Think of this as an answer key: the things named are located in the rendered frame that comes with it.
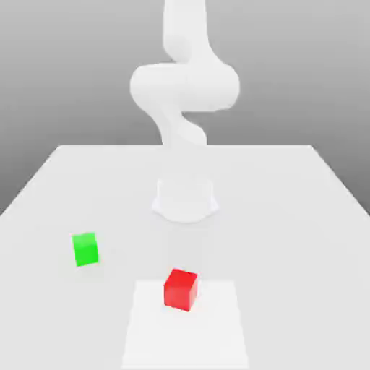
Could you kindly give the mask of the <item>small red cube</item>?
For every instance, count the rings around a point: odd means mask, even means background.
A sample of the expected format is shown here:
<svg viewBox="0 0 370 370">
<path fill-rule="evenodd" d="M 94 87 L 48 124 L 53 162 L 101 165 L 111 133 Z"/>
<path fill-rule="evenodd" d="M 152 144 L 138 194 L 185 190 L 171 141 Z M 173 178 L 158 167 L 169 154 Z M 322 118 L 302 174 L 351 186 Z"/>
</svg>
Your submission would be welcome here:
<svg viewBox="0 0 370 370">
<path fill-rule="evenodd" d="M 163 286 L 164 304 L 182 311 L 190 311 L 197 292 L 198 274 L 172 269 Z"/>
</svg>

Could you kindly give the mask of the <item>small green cube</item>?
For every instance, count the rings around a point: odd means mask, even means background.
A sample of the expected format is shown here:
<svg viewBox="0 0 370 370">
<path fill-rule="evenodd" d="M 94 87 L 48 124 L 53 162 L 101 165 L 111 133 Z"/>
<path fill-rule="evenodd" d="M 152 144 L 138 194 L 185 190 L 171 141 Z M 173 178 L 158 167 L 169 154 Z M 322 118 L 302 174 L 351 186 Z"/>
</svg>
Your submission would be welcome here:
<svg viewBox="0 0 370 370">
<path fill-rule="evenodd" d="M 76 266 L 81 267 L 99 261 L 98 243 L 95 233 L 83 233 L 72 236 Z"/>
</svg>

